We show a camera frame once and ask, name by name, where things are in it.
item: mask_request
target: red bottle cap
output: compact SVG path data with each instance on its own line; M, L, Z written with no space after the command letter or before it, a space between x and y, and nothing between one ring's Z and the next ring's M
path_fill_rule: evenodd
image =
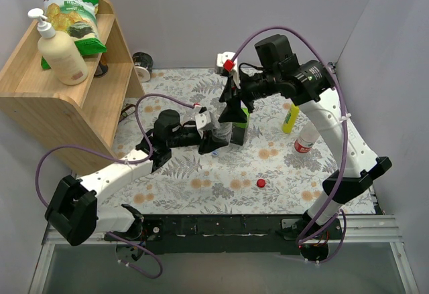
M265 185L266 185L266 182L265 182L265 180L264 180L264 179L258 179L258 180L257 180L257 182L256 182L256 185L257 185L259 188L264 188L264 187L265 187Z

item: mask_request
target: gray floor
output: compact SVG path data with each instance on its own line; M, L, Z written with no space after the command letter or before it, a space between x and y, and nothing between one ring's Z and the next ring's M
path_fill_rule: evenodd
M160 258L165 272L150 280L118 264L113 245L57 245L44 293L404 293L389 244L345 244L320 267L276 253ZM138 265L157 271L148 256Z

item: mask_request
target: wooden shelf side panel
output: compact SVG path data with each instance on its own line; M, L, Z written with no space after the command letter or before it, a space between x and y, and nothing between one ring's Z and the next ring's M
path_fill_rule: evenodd
M143 95L145 95L145 91L141 87L139 76L137 75L133 64L133 69L131 70L131 75L129 77L128 88L125 96L127 98L139 98Z
M113 22L112 30L106 42L105 53L107 63L132 63L127 44L122 37L117 19Z
M88 117L94 130L99 133L108 146L111 146L115 138L130 73L134 66L130 63L110 63L108 65L107 74L93 80L82 111Z
M33 135L45 148L79 145L115 157L77 105L59 94L0 95L0 109ZM79 175L99 170L111 162L77 149L61 149L55 156Z
M109 0L99 0L99 11L97 14L115 14L112 3Z

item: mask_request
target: cream bottle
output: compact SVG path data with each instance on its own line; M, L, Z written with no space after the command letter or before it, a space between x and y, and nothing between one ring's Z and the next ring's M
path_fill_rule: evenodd
M56 77L66 85L83 82L88 76L88 66L72 38L63 31L56 31L46 21L48 18L40 8L30 10L28 17L39 22L38 31L42 37L39 39L38 49Z

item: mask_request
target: white wall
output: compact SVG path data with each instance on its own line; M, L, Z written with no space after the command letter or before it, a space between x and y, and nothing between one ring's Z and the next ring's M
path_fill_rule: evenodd
M337 61L368 0L111 0L132 52L150 53L157 67L213 67L255 30L299 29L328 61ZM302 59L312 55L296 40ZM241 60L257 62L248 48Z
M429 0L370 0L339 60L352 117L392 169L375 184L397 216L421 293L429 293Z
M29 25L29 8L41 0L0 0L0 68ZM46 227L44 207L34 189L34 172L45 151L0 113L0 293L27 293ZM47 199L68 170L56 159L42 169Z

